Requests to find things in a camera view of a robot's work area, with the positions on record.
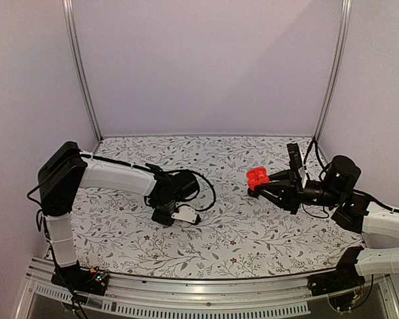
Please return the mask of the red round charging case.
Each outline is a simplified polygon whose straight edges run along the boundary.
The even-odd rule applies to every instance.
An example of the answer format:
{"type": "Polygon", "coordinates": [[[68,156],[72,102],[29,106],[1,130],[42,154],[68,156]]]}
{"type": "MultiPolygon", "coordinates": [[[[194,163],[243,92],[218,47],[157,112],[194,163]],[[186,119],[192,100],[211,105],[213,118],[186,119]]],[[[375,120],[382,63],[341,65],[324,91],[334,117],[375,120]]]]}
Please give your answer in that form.
{"type": "Polygon", "coordinates": [[[248,187],[254,191],[256,187],[265,185],[270,182],[265,167],[256,167],[246,173],[248,187]]]}

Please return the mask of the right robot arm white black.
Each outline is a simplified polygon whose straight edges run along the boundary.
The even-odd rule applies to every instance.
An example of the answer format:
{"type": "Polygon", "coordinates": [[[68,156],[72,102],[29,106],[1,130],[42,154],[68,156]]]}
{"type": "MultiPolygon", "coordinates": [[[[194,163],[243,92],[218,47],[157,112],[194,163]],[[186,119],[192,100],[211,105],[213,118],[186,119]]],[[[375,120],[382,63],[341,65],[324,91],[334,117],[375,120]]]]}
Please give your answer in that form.
{"type": "MultiPolygon", "coordinates": [[[[307,177],[298,155],[290,157],[289,165],[273,174],[264,167],[248,171],[248,194],[264,197],[293,215],[302,205],[332,209],[332,220],[344,230],[399,239],[399,208],[354,188],[361,170],[351,159],[335,156],[320,181],[307,177]]],[[[399,274],[399,248],[351,247],[343,253],[330,281],[335,289],[344,290],[356,277],[374,274],[399,274]]]]}

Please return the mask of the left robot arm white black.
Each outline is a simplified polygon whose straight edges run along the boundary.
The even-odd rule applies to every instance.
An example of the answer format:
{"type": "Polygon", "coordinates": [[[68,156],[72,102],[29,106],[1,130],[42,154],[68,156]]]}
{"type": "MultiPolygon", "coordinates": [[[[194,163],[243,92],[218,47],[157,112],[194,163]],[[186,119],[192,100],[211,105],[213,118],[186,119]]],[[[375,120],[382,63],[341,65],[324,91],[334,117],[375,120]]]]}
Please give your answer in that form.
{"type": "Polygon", "coordinates": [[[153,164],[134,165],[85,153],[75,142],[64,143],[38,172],[39,205],[47,239],[71,288],[86,281],[74,249],[70,212],[80,188],[125,191],[143,197],[153,209],[152,220],[170,226],[174,221],[197,224],[198,212],[186,205],[200,186],[193,172],[164,171],[153,164]]]}

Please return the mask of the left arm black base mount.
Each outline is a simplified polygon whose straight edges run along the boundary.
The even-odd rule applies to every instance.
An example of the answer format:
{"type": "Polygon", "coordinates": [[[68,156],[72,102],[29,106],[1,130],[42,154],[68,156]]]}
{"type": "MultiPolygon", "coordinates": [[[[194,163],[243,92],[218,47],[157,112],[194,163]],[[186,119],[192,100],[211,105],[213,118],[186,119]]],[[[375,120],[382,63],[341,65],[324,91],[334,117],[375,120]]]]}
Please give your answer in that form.
{"type": "Polygon", "coordinates": [[[79,263],[68,267],[55,267],[51,282],[71,292],[80,291],[104,296],[108,288],[109,272],[97,266],[83,269],[79,263]]]}

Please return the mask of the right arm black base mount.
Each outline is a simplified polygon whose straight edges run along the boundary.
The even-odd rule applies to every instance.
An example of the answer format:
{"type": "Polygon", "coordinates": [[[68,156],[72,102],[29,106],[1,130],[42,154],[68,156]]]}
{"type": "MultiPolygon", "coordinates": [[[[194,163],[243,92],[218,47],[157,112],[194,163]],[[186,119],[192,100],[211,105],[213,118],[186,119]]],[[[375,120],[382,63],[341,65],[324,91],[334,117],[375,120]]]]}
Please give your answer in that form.
{"type": "Polygon", "coordinates": [[[355,268],[363,250],[364,247],[350,247],[343,253],[334,270],[309,276],[307,288],[312,295],[320,296],[363,285],[365,277],[359,275],[355,268]]]}

